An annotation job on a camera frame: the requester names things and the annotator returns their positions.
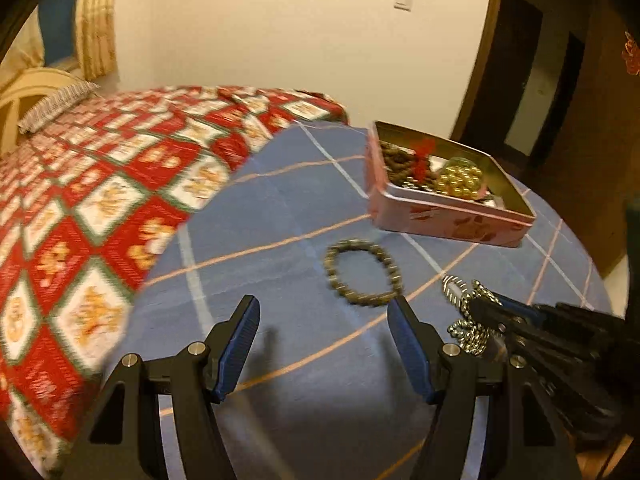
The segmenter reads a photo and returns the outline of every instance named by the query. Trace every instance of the striped pillow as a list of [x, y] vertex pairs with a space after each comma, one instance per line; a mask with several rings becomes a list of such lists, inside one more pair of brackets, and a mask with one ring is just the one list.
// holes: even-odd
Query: striped pillow
[[65, 86], [53, 94], [48, 95], [44, 99], [38, 101], [24, 117], [18, 122], [18, 128], [20, 133], [35, 133], [43, 126], [46, 126], [49, 121], [55, 119], [60, 114], [66, 112], [79, 103], [83, 99], [89, 97], [92, 92], [95, 92], [99, 85], [96, 83], [89, 83], [87, 81], [78, 81], [72, 85]]

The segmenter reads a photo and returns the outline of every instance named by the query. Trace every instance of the table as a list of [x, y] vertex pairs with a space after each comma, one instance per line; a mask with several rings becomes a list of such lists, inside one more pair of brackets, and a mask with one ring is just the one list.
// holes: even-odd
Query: table
[[[178, 230], [138, 295], [113, 356], [175, 354], [228, 319], [253, 294], [262, 319], [236, 392], [216, 408], [239, 479], [405, 479], [433, 407], [412, 391], [385, 307], [347, 304], [328, 287], [322, 260], [342, 238], [387, 249], [418, 318], [444, 341], [458, 313], [441, 291], [453, 273], [517, 300], [564, 301], [610, 312], [600, 276], [575, 235], [519, 183], [538, 214], [516, 249], [384, 232], [370, 223], [364, 130], [297, 124], [254, 156]], [[386, 288], [365, 253], [340, 256], [357, 290]], [[161, 397], [172, 479], [184, 478], [170, 399]], [[478, 473], [486, 399], [478, 399], [464, 478]]]

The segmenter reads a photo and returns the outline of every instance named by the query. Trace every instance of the wooden headboard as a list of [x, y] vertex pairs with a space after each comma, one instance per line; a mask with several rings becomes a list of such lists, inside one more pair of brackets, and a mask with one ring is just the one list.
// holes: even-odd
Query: wooden headboard
[[0, 94], [0, 156], [18, 144], [18, 121], [40, 99], [80, 81], [55, 68], [30, 68]]

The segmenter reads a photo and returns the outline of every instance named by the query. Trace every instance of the blue window pane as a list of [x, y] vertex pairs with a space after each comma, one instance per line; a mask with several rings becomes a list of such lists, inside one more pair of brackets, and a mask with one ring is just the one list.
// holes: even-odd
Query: blue window pane
[[75, 8], [76, 0], [40, 0], [38, 20], [44, 42], [45, 65], [74, 55]]

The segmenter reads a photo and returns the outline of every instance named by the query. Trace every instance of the door frame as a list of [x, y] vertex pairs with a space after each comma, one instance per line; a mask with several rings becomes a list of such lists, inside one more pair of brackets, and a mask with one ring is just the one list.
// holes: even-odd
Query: door frame
[[471, 71], [471, 78], [469, 78], [469, 84], [466, 87], [465, 97], [462, 100], [456, 124], [453, 126], [451, 140], [460, 140], [460, 137], [462, 137], [465, 131], [469, 115], [471, 115], [471, 110], [473, 109], [476, 95], [478, 95], [478, 89], [482, 82], [482, 76], [484, 75], [484, 68], [486, 67], [487, 59], [489, 59], [489, 51], [494, 42], [495, 24], [498, 21], [499, 10], [500, 0], [489, 0], [486, 8], [484, 26], [482, 27], [482, 35], [480, 36], [476, 63]]

